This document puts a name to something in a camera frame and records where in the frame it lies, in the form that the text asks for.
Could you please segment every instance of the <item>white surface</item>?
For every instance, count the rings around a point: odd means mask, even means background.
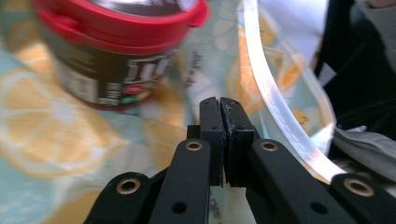
[[[328,0],[260,0],[310,63],[324,31]]]

